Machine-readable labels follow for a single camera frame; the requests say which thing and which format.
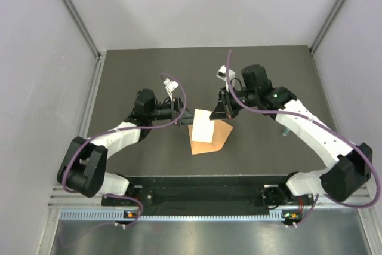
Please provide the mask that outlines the cream paper letter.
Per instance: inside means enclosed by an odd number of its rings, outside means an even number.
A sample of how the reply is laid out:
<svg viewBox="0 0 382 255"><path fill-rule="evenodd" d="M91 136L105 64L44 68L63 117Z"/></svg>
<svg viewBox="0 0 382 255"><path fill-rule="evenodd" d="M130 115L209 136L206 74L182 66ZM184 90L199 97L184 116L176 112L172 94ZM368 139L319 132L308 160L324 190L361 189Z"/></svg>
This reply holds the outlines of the cream paper letter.
<svg viewBox="0 0 382 255"><path fill-rule="evenodd" d="M211 143L214 134L214 121L210 120L211 111L195 109L191 140Z"/></svg>

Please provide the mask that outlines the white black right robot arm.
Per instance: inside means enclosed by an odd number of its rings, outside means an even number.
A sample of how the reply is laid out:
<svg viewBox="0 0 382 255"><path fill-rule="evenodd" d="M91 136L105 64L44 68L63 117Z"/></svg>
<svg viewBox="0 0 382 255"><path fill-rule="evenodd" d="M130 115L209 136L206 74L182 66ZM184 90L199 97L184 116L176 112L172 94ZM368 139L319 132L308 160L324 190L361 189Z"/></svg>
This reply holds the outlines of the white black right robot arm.
<svg viewBox="0 0 382 255"><path fill-rule="evenodd" d="M325 164L323 170L293 172L280 182L278 195L284 204L291 205L308 194L325 194L343 202L371 178L372 149L366 143L356 146L338 138L289 89L273 87L259 64L242 69L241 74L237 90L232 83L234 71L219 68L217 78L225 86L218 91L218 104L210 119L233 119L244 107L254 108L294 133Z"/></svg>

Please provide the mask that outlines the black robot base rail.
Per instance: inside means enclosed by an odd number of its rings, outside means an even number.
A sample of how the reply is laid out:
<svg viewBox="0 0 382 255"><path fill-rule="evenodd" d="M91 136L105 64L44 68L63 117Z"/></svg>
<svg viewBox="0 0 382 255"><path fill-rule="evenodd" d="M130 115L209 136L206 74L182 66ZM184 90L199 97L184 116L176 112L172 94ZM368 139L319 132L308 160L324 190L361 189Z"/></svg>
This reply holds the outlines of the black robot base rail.
<svg viewBox="0 0 382 255"><path fill-rule="evenodd" d="M128 180L123 196L140 200L145 212L193 203L197 207L232 203L249 208L307 207L313 203L310 195L289 195L282 187L282 176L141 176Z"/></svg>

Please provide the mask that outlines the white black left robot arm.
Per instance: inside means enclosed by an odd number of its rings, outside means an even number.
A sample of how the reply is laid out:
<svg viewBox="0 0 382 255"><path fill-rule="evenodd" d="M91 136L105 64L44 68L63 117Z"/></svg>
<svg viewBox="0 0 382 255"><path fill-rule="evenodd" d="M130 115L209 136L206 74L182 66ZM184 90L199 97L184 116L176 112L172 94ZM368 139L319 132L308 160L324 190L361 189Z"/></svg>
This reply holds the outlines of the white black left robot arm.
<svg viewBox="0 0 382 255"><path fill-rule="evenodd" d="M122 205L135 200L129 180L106 172L107 160L123 148L145 139L153 121L169 120L172 125L193 124L191 113L180 97L158 102L150 89L138 91L134 107L117 127L97 136L74 138L57 173L57 181L69 192L91 198L112 194Z"/></svg>

